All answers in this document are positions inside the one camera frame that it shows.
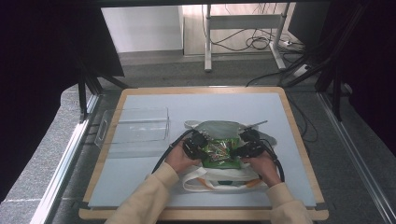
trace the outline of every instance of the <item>person's right arm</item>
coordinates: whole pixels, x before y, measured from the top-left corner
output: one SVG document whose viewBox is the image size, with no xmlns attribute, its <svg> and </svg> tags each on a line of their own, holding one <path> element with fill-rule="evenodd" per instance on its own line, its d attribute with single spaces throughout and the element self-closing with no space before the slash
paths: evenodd
<svg viewBox="0 0 396 224">
<path fill-rule="evenodd" d="M 312 223 L 304 204 L 294 199 L 288 186 L 280 180 L 276 166 L 268 153 L 264 152 L 256 158 L 243 158 L 242 161 L 250 163 L 269 188 L 266 194 L 273 206 L 270 213 L 271 223 Z"/>
</svg>

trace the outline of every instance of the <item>wooden floor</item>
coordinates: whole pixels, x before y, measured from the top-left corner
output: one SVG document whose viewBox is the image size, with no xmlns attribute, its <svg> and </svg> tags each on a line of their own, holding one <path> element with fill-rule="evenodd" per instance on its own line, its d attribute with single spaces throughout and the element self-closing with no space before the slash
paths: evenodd
<svg viewBox="0 0 396 224">
<path fill-rule="evenodd" d="M 250 15 L 250 14 L 280 14 L 286 4 L 222 4 L 212 5 L 211 15 Z M 281 39 L 298 41 L 293 35 L 288 32 L 290 18 L 292 11 L 294 10 L 295 4 L 290 4 L 288 11 L 288 17 L 285 22 L 285 26 L 282 32 Z M 194 6 L 183 6 L 184 16 L 184 55 L 202 55 L 205 54 L 205 33 L 207 30 L 205 26 L 205 15 L 206 5 L 194 5 Z M 214 30 L 211 31 L 212 42 L 218 42 L 224 38 L 227 38 L 240 30 Z M 272 34 L 276 34 L 276 29 L 272 30 Z M 260 52 L 258 49 L 245 49 L 247 43 L 250 44 L 250 38 L 254 36 L 261 36 L 270 38 L 270 36 L 264 32 L 255 30 L 246 30 L 232 36 L 231 38 L 220 42 L 221 45 L 229 48 L 226 49 L 221 46 L 213 45 L 213 53 L 237 53 L 237 52 Z M 266 42 L 255 42 L 255 47 L 264 48 Z"/>
</svg>

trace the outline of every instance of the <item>white wall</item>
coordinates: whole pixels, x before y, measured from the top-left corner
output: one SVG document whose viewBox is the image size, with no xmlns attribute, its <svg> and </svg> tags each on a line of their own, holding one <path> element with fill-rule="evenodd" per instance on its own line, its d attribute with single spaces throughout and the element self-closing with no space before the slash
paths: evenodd
<svg viewBox="0 0 396 224">
<path fill-rule="evenodd" d="M 182 7 L 102 8 L 118 53 L 183 49 Z"/>
</svg>

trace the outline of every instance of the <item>beige sweater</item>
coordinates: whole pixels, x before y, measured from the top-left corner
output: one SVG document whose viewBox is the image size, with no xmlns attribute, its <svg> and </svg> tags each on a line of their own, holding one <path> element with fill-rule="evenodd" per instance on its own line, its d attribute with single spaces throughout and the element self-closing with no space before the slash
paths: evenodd
<svg viewBox="0 0 396 224">
<path fill-rule="evenodd" d="M 177 181 L 177 173 L 164 162 L 122 203 L 106 224 L 155 223 L 169 201 L 169 189 Z M 286 184 L 275 185 L 266 193 L 273 206 L 272 223 L 312 223 L 305 206 L 293 198 Z"/>
</svg>

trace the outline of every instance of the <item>green package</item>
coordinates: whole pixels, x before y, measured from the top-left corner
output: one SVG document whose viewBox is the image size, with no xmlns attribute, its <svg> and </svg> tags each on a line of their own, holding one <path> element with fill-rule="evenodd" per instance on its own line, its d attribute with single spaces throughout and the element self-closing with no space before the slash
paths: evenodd
<svg viewBox="0 0 396 224">
<path fill-rule="evenodd" d="M 239 159 L 234 160 L 230 151 L 238 147 L 239 138 L 215 139 L 209 141 L 204 151 L 208 157 L 202 161 L 205 168 L 241 169 Z"/>
</svg>

